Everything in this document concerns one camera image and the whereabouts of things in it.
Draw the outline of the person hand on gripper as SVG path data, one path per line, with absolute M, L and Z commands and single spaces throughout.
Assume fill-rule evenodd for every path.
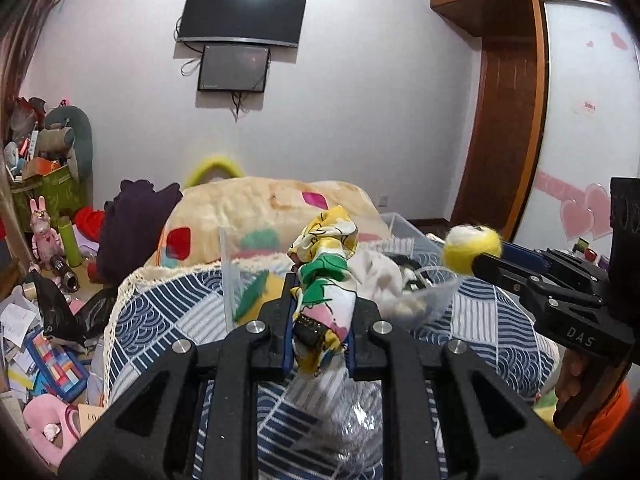
M 558 381 L 555 385 L 555 395 L 558 407 L 562 406 L 578 395 L 582 388 L 582 373 L 586 369 L 588 358 L 582 353 L 566 349 L 562 359 Z

